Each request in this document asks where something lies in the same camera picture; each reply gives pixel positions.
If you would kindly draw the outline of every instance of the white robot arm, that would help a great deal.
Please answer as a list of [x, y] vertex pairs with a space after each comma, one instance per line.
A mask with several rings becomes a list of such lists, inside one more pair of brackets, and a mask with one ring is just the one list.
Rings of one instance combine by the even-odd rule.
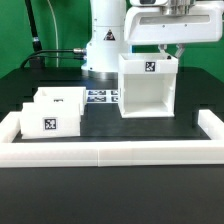
[[125, 41], [130, 45], [179, 44], [218, 41], [222, 37], [222, 1], [132, 0], [125, 22]]

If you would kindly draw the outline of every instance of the white box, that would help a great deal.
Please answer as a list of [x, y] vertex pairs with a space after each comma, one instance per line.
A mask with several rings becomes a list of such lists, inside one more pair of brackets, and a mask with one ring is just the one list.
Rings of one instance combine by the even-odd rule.
[[79, 105], [24, 103], [20, 126], [23, 138], [80, 136]]
[[86, 87], [39, 87], [34, 95], [34, 103], [79, 104], [80, 114], [86, 105]]
[[172, 117], [178, 59], [169, 54], [120, 54], [118, 105], [123, 118]]

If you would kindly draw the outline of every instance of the green wall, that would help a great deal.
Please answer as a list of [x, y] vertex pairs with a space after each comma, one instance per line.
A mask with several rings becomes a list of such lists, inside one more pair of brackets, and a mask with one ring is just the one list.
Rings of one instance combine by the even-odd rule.
[[[33, 52], [25, 1], [1, 1], [0, 13], [0, 77], [18, 68]], [[51, 0], [55, 10], [61, 49], [85, 47], [91, 37], [89, 0]], [[54, 25], [46, 0], [32, 0], [39, 37], [44, 49], [55, 49]], [[138, 47], [136, 51], [155, 51], [156, 47]], [[55, 66], [47, 60], [47, 66]], [[63, 60], [60, 66], [79, 67], [81, 62]], [[224, 38], [218, 43], [190, 44], [181, 65], [204, 68], [224, 81]]]

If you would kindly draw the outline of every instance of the white foam barrier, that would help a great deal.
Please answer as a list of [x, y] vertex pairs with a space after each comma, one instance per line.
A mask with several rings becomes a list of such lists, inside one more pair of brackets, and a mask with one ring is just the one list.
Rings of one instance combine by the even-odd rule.
[[11, 143], [20, 131], [20, 112], [10, 112], [0, 123], [0, 143]]
[[0, 167], [224, 164], [224, 141], [0, 144]]
[[224, 140], [224, 123], [210, 110], [200, 110], [198, 125], [212, 140]]

